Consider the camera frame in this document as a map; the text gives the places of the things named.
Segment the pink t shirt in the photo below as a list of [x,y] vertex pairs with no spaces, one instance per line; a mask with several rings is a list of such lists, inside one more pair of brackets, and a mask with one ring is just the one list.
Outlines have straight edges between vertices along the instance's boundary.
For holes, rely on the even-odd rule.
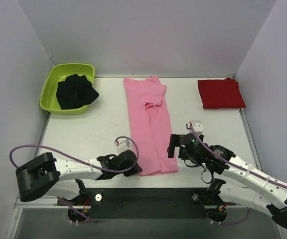
[[157,76],[144,80],[124,78],[131,137],[139,149],[140,176],[179,171],[175,158],[168,158],[172,134],[163,85]]

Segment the red t shirt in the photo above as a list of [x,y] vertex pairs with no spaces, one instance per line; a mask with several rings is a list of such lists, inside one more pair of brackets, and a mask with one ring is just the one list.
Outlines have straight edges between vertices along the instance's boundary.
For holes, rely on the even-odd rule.
[[198,91],[206,110],[245,108],[239,83],[231,78],[198,80]]

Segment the green plastic basin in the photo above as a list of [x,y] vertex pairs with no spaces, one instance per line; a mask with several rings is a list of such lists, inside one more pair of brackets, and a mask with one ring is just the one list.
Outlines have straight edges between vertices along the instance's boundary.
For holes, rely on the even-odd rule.
[[65,63],[55,65],[47,76],[39,100],[39,105],[43,110],[55,115],[80,115],[88,110],[89,106],[62,110],[57,101],[56,93],[58,83],[64,82],[66,77],[74,74],[79,76],[85,75],[87,80],[94,84],[95,68],[90,64]]

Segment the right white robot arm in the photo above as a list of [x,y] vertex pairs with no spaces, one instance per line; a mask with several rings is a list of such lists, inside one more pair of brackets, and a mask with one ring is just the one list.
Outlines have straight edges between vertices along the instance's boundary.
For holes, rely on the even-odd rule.
[[174,157],[176,147],[179,158],[190,160],[193,167],[202,166],[212,176],[223,175],[243,184],[238,187],[212,178],[207,189],[211,194],[223,202],[262,212],[287,229],[287,183],[260,171],[223,146],[208,146],[203,142],[203,135],[171,134],[167,149],[169,158]]

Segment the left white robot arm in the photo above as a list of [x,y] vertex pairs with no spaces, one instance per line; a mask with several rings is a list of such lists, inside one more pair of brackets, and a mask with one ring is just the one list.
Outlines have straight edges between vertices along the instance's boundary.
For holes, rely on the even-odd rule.
[[119,155],[109,154],[86,161],[56,159],[47,152],[16,169],[20,200],[31,202],[43,196],[62,197],[75,205],[86,200],[83,179],[109,180],[142,172],[135,153],[127,149]]

